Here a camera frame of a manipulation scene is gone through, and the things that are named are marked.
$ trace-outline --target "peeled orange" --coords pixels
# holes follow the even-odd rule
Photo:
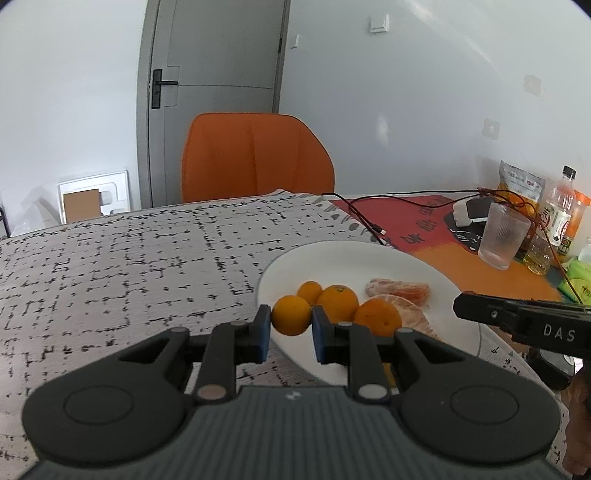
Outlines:
[[[316,304],[324,308],[326,316],[332,323],[352,322],[355,310],[359,307],[359,300],[349,287],[331,285],[322,291]]]

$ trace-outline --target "patterned tablecloth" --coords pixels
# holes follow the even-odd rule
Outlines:
[[[20,411],[41,383],[163,329],[206,333],[250,320],[265,267],[299,245],[371,241],[326,199],[280,193],[173,206],[60,226],[0,243],[0,479],[35,461]],[[536,379],[486,326],[480,354]],[[315,384],[273,344],[238,384]],[[565,450],[563,424],[548,459]]]

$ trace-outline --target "hand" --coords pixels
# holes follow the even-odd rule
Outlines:
[[[563,467],[575,475],[584,475],[591,467],[591,417],[586,400],[589,386],[581,369],[569,386],[569,424],[566,427],[566,454]]]

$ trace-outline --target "white plate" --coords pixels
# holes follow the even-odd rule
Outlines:
[[[372,278],[428,283],[431,295],[423,311],[431,328],[444,342],[472,355],[480,344],[478,324],[456,317],[453,300],[460,294],[443,274],[426,263],[398,250],[367,242],[326,241],[294,248],[276,258],[259,280],[256,303],[270,305],[284,295],[295,295],[307,280],[323,288],[341,284],[351,288],[363,303],[365,286]],[[312,328],[298,336],[287,336],[271,328],[271,338],[295,363],[316,378],[333,385],[346,385],[341,365],[316,361]]]

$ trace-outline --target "table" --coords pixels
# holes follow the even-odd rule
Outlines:
[[[157,208],[0,242],[0,478],[34,462],[20,424],[42,382],[177,325],[206,333],[255,313],[256,282],[286,250],[328,239],[371,241],[322,197],[272,196]],[[486,326],[481,356],[533,378]],[[238,384],[314,384],[274,345]],[[562,430],[548,459],[564,452]]]
[[[438,269],[460,290],[515,299],[562,300],[556,289],[558,282],[550,283],[520,262],[511,262],[507,270],[501,271],[481,261],[478,248],[484,227],[472,224],[458,228],[452,207],[440,207],[449,203],[449,198],[429,195],[411,200],[430,207],[418,207],[392,198],[367,199],[355,206],[386,230],[387,243]],[[348,210],[343,201],[334,203]],[[495,327],[493,330],[517,352],[529,350],[528,346],[513,342],[509,334]]]

